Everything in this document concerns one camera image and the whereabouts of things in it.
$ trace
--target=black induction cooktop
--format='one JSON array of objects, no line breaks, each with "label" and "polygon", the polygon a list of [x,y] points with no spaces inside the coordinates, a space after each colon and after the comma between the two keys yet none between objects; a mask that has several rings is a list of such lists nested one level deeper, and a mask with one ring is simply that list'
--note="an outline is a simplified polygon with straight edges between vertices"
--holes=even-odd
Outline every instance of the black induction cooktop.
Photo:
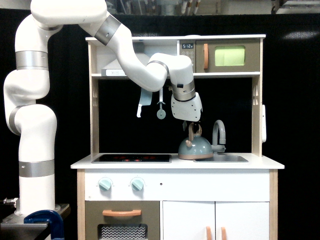
[{"label": "black induction cooktop", "polygon": [[93,160],[93,164],[134,164],[134,163],[170,163],[170,154],[104,154]]}]

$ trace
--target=digital clock display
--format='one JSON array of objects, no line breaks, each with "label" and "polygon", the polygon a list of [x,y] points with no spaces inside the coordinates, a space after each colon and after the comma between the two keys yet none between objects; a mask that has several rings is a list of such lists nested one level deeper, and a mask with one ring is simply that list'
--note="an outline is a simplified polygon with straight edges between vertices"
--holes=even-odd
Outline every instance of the digital clock display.
[{"label": "digital clock display", "polygon": [[193,43],[183,43],[182,44],[182,49],[193,49],[194,44]]}]

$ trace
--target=robotic arm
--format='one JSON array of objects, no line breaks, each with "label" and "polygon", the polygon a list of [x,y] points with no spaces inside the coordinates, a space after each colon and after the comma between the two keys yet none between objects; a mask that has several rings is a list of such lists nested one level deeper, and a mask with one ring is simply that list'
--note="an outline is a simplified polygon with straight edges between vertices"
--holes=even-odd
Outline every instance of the robotic arm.
[{"label": "robotic arm", "polygon": [[16,70],[3,86],[8,128],[19,145],[20,212],[55,209],[54,145],[57,119],[36,104],[50,89],[48,40],[65,24],[79,24],[116,54],[126,75],[140,87],[159,91],[170,75],[171,109],[177,119],[197,122],[202,103],[195,91],[192,63],[186,56],[154,54],[144,66],[136,57],[130,30],[109,12],[104,0],[32,0],[31,13],[15,38]]}]

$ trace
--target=green microwave window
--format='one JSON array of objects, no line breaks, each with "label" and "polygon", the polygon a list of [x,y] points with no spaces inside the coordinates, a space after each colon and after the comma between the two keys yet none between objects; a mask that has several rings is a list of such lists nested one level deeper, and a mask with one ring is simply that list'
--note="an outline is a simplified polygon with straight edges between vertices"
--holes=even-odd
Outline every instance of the green microwave window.
[{"label": "green microwave window", "polygon": [[216,46],[216,66],[243,66],[245,65],[245,46]]}]

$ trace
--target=faucet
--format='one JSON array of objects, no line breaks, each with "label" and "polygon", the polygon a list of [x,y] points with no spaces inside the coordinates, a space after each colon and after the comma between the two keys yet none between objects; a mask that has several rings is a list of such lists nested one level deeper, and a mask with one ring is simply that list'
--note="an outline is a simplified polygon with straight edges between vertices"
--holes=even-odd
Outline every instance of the faucet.
[{"label": "faucet", "polygon": [[213,132],[212,132],[212,150],[213,153],[224,153],[226,150],[226,129],[225,125],[221,120],[215,121],[213,125]]}]

